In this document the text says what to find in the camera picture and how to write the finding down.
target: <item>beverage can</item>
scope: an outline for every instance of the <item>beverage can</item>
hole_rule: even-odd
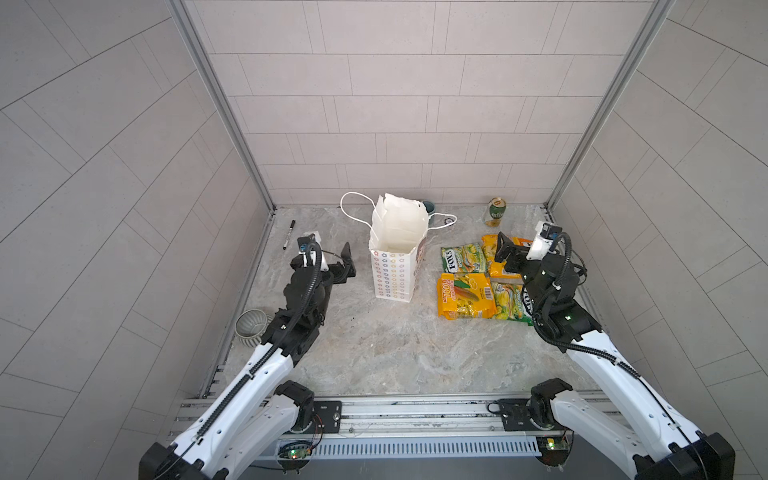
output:
[[[485,211],[485,224],[489,227],[498,228],[502,222],[504,212],[507,210],[507,202],[501,197],[496,197],[488,202],[488,209]]]

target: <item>bag handle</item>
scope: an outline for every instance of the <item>bag handle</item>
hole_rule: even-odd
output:
[[[359,196],[361,196],[361,197],[367,198],[367,199],[368,199],[368,201],[371,203],[371,205],[373,205],[373,208],[374,208],[374,209],[376,208],[376,204],[374,204],[374,203],[373,203],[373,200],[371,200],[371,197],[367,197],[366,195],[363,195],[363,194],[361,194],[361,193],[359,193],[359,192],[347,192],[347,193],[345,193],[344,195],[342,195],[342,196],[341,196],[341,200],[339,200],[339,207],[341,207],[341,212],[342,212],[343,214],[345,214],[346,216],[348,216],[349,218],[351,218],[351,219],[352,219],[352,220],[354,220],[354,221],[358,221],[358,222],[360,222],[360,223],[364,223],[365,225],[368,225],[368,228],[369,228],[369,229],[371,229],[371,230],[373,230],[373,227],[371,226],[371,224],[370,224],[370,223],[366,222],[365,220],[360,220],[359,218],[355,218],[355,217],[353,217],[352,215],[350,215],[350,214],[348,214],[347,212],[345,212],[345,210],[344,210],[344,197],[346,197],[346,196],[347,196],[347,195],[349,195],[349,194],[355,194],[355,195],[359,195]]]
[[[428,228],[427,230],[439,230],[439,229],[441,229],[441,228],[450,227],[451,225],[453,225],[454,223],[456,223],[456,221],[458,220],[458,218],[457,218],[457,216],[456,216],[456,215],[453,215],[453,214],[439,214],[438,212],[435,212],[435,213],[433,213],[432,215],[430,215],[430,216],[429,216],[429,218],[432,218],[432,217],[433,217],[433,216],[435,216],[435,215],[442,215],[442,216],[444,216],[444,217],[453,217],[453,221],[452,221],[451,223],[446,223],[445,225],[441,225],[441,226],[439,226],[439,227],[430,227],[430,228]]]

